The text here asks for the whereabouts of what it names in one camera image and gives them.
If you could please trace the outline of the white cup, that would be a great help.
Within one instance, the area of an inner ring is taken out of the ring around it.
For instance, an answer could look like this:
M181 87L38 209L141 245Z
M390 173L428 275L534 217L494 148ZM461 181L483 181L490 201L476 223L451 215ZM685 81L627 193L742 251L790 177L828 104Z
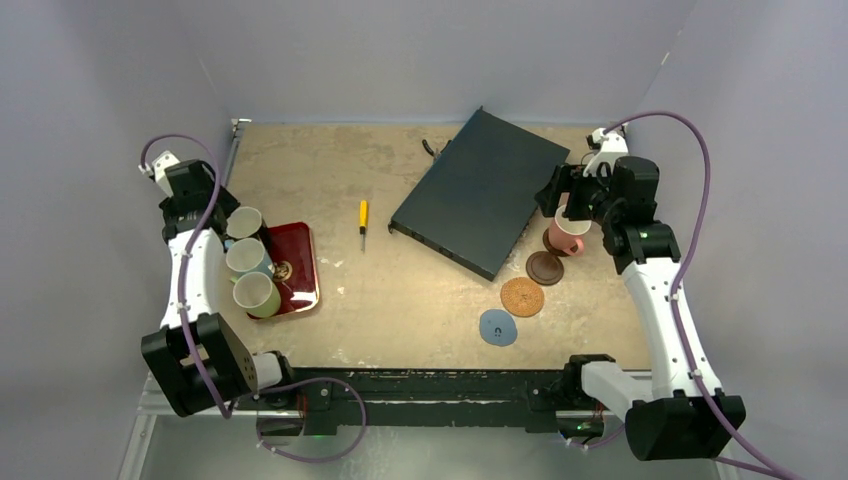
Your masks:
M235 240L256 238L263 240L267 234L262 213L250 206L236 208L227 218L226 235Z

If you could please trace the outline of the woven cork coaster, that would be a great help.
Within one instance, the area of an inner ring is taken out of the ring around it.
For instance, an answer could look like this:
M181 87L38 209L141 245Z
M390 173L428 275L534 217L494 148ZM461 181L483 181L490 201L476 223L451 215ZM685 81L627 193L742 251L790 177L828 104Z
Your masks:
M506 281L500 291L504 309L512 315L527 318L539 313L545 302L542 288L528 277Z

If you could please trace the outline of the blue grey smiley coaster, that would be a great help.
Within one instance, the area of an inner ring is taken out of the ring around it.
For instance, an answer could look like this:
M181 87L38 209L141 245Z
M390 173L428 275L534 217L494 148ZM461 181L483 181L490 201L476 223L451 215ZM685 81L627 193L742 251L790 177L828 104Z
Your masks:
M518 338L518 330L513 317L505 310L489 309L479 319L479 334L490 345L506 347Z

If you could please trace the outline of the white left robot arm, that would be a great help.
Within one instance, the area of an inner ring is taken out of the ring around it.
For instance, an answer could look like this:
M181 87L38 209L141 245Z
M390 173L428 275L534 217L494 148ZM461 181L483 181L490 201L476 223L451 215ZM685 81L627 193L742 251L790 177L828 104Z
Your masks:
M236 400L258 392L272 408L289 407L298 382L288 360L250 353L221 314L227 220L239 202L202 160L166 151L143 171L165 193L159 207L172 263L160 327L140 344L164 397L181 417L213 407L230 416Z

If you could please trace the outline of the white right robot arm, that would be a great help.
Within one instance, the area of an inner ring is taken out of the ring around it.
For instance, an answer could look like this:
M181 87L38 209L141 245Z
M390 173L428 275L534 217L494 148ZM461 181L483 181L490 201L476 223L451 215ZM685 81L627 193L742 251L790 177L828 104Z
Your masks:
M746 409L740 396L725 394L700 345L679 277L685 261L672 228L655 217L659 168L624 156L600 169L602 176L586 165L558 166L535 200L546 217L600 226L647 337L651 382L638 382L607 354L573 355L547 391L576 407L605 406L641 461L715 459Z

